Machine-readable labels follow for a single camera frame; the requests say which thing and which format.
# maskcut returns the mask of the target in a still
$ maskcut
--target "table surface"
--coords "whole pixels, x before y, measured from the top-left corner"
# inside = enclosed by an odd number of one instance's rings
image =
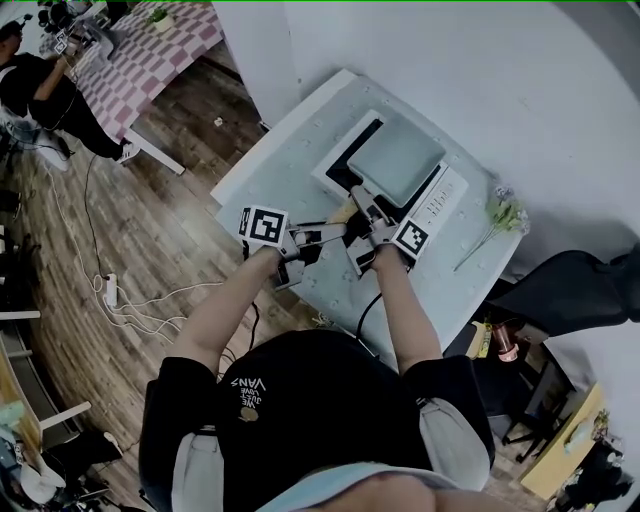
[[[493,180],[446,133],[369,79],[340,71],[278,123],[211,192],[222,205],[216,219],[237,238],[240,214],[247,205],[286,210],[292,223],[329,218],[341,204],[310,174],[370,109],[387,118],[398,112],[434,137],[447,151],[444,161],[469,183],[457,210],[410,273],[444,349],[486,297],[521,235],[497,236],[453,271],[489,227],[485,205]],[[342,240],[325,244],[318,263],[307,267],[303,282],[292,289],[352,333],[379,293],[372,271],[357,279]],[[395,364],[382,301],[369,312],[363,336],[385,362]]]
[[[0,403],[5,405],[16,401],[21,401],[25,408],[25,414],[18,427],[19,434],[22,436],[27,449],[31,450],[32,453],[40,453],[42,447],[40,421],[33,409],[31,409],[29,401],[20,387],[18,378],[9,361],[4,341],[0,335]]]
[[[522,485],[541,498],[550,499],[578,468],[594,445],[593,439],[589,437],[577,443],[571,453],[567,453],[564,449],[564,443],[582,421],[592,420],[603,408],[602,387],[596,382],[562,427],[562,430],[538,456],[536,462],[524,472],[520,479]]]
[[[147,23],[160,5],[175,20],[175,26],[163,33]],[[107,65],[92,71],[99,51],[93,45],[74,71],[98,122],[118,140],[171,80],[222,41],[210,2],[140,2],[112,30],[123,32],[125,40]]]

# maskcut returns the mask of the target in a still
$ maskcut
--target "hand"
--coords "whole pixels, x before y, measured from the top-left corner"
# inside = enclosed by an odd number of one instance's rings
[[[275,247],[263,246],[258,249],[247,261],[255,262],[264,270],[267,276],[272,276],[278,271],[278,265],[282,260],[280,251]]]
[[[69,63],[67,62],[67,59],[65,59],[64,57],[60,57],[56,61],[56,68],[62,70],[63,72],[66,72],[69,69]]]
[[[373,263],[371,263],[371,268],[376,272],[380,272],[392,267],[400,267],[404,269],[406,265],[402,260],[400,251],[395,245],[384,244],[378,248],[376,257],[373,260]]]

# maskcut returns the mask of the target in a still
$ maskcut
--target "table leg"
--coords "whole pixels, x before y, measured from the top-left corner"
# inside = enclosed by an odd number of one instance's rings
[[[67,421],[67,420],[73,418],[74,416],[77,416],[80,413],[88,411],[89,409],[91,409],[91,403],[90,402],[81,403],[80,405],[76,405],[75,407],[72,407],[71,409],[67,409],[64,412],[61,412],[60,414],[56,414],[55,416],[51,416],[51,418],[47,418],[46,420],[42,420],[40,422],[40,428],[42,430],[46,430],[46,429],[48,429],[50,427],[53,427],[54,425],[58,425],[59,423],[62,423],[63,421]]]
[[[169,155],[164,153],[162,150],[158,149],[151,142],[149,142],[146,138],[140,135],[138,132],[134,131],[132,128],[129,128],[124,138],[129,142],[133,142],[136,146],[138,146],[142,151],[149,154],[158,162],[166,165],[169,169],[171,169],[176,174],[182,174],[184,172],[184,166],[180,165]]]

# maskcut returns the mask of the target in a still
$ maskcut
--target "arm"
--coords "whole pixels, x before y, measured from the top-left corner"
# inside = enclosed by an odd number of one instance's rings
[[[372,267],[378,274],[400,375],[420,361],[441,359],[438,335],[411,288],[398,250],[384,245]]]
[[[33,99],[38,101],[48,100],[51,93],[53,93],[54,89],[60,83],[60,80],[62,80],[68,67],[67,61],[64,58],[58,59],[56,61],[56,67],[53,68],[53,71],[45,78],[44,82],[40,84],[40,87],[36,89]]]
[[[217,373],[222,350],[279,261],[280,253],[270,247],[263,247],[245,261],[191,314],[171,355],[193,359]]]

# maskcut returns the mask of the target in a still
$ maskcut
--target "yellow object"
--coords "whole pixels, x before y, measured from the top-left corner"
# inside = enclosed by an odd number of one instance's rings
[[[491,344],[491,335],[492,329],[491,324],[482,324],[484,327],[484,333],[482,336],[482,346],[480,347],[480,351],[478,352],[478,357],[480,359],[484,359],[489,354],[489,345]]]
[[[327,220],[327,224],[339,224],[341,222],[347,222],[354,213],[358,211],[358,207],[356,203],[353,202],[353,199],[347,199],[344,204],[336,210],[329,220]]]
[[[485,339],[487,327],[485,324],[481,324],[479,322],[471,322],[471,325],[476,328],[476,333],[474,334],[473,339],[471,340],[471,344],[467,349],[467,357],[469,359],[475,359],[476,357],[486,357],[486,354],[483,356],[481,355],[481,353],[484,348],[483,341]]]
[[[522,485],[541,498],[550,499],[564,481],[573,474],[594,445],[594,441],[589,436],[582,443],[574,446],[570,453],[566,453],[565,442],[582,421],[595,417],[603,406],[602,388],[596,382],[562,430],[540,454],[538,460],[522,475],[520,479]]]

